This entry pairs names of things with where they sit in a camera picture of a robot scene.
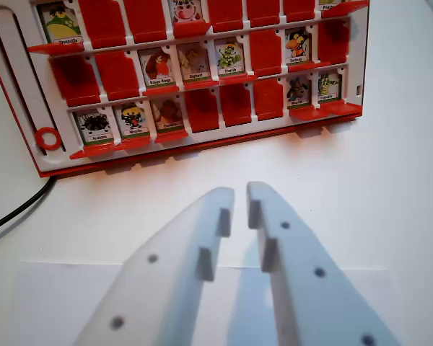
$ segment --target cartoon character picture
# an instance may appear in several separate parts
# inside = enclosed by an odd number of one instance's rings
[[[341,98],[341,75],[326,72],[319,75],[318,101],[333,101]]]
[[[173,22],[202,19],[201,0],[169,0]]]
[[[114,113],[122,139],[149,135],[144,110],[136,104],[115,107]]]
[[[161,48],[138,52],[147,87],[174,84],[170,56]]]
[[[319,10],[324,11],[340,4],[342,0],[319,0]]]
[[[113,140],[107,115],[93,110],[75,112],[74,117],[84,145],[105,143]]]
[[[244,72],[244,50],[235,38],[215,40],[218,74],[238,74]]]
[[[184,128],[180,105],[173,99],[153,99],[151,103],[158,133]]]
[[[49,43],[77,43],[82,41],[75,13],[62,1],[38,6],[40,21]]]
[[[286,64],[310,60],[310,34],[305,27],[286,30]]]
[[[310,80],[305,75],[294,77],[287,82],[289,83],[287,108],[297,108],[311,103]]]
[[[181,74],[185,83],[210,78],[209,56],[200,43],[179,45],[177,49]]]

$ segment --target guess who game board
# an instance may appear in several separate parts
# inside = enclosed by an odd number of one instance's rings
[[[0,0],[0,80],[41,176],[362,115],[369,1]]]

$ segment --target black cable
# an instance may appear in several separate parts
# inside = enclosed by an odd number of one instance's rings
[[[26,203],[22,204],[20,207],[16,208],[10,214],[2,218],[0,220],[0,227],[3,226],[8,221],[15,218],[16,216],[18,216],[24,210],[28,209],[32,204],[37,202],[42,196],[49,193],[51,191],[51,188],[55,185],[55,182],[56,182],[56,177],[50,177],[50,179],[48,179],[48,181],[45,183],[45,185],[43,185],[43,187],[40,189],[39,192],[33,195]]]

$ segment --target white table surface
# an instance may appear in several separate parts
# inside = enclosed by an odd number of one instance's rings
[[[353,123],[61,179],[0,239],[0,345],[21,261],[119,263],[216,186],[236,191],[219,265],[258,265],[245,186],[271,184],[340,267],[392,271],[405,345],[433,346],[433,13],[372,0],[364,116]],[[0,217],[37,191],[0,90]]]

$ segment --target cartoon bird picture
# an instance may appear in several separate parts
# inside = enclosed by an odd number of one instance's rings
[[[45,25],[54,38],[67,38],[80,35],[79,25],[67,16],[64,6],[57,6],[49,12],[52,19]]]
[[[141,116],[141,110],[134,103],[122,107],[122,120],[125,121],[127,126],[130,126],[130,130],[141,128],[142,124],[146,121]]]
[[[308,90],[308,85],[302,83],[299,77],[296,79],[291,79],[289,83],[290,90],[287,92],[287,99],[290,102],[305,97],[306,91]]]
[[[292,58],[297,56],[306,56],[306,42],[308,40],[308,35],[303,32],[291,32],[287,36],[286,47],[292,52]]]
[[[152,103],[152,109],[154,110],[154,121],[156,123],[170,124],[183,119],[180,107],[171,99],[165,100],[160,108],[155,103]]]
[[[150,79],[158,79],[161,77],[168,77],[170,75],[170,67],[167,62],[170,56],[161,50],[153,54],[146,65],[145,71]]]
[[[198,0],[173,0],[173,22],[188,22],[202,19],[200,7],[194,4]]]
[[[240,56],[240,54],[237,54],[235,50],[236,50],[236,45],[233,43],[226,45],[224,52],[222,52],[222,50],[219,49],[221,58],[218,60],[218,66],[221,68],[227,68],[233,66],[238,61],[241,61],[242,56]]]
[[[179,50],[178,58],[180,59],[181,70],[184,74],[198,74],[209,70],[205,56],[201,50],[191,48],[186,53]]]
[[[80,116],[80,128],[82,130],[88,130],[91,135],[94,131],[103,130],[109,132],[108,117],[104,114],[96,113],[91,115]]]
[[[331,85],[335,85],[338,84],[337,81],[331,81],[329,79],[329,75],[328,74],[323,74],[320,78],[319,78],[319,84],[318,84],[318,91],[319,91],[319,95],[320,96],[326,96],[329,95],[329,88]]]

